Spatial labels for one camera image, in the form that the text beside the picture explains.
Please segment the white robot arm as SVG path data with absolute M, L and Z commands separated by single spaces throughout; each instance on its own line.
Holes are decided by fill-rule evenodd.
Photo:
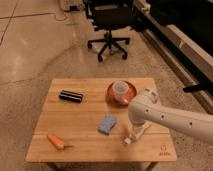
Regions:
M 158 93 L 145 88 L 128 105 L 133 137 L 138 138 L 148 121 L 174 129 L 213 145 L 213 116 L 159 105 Z

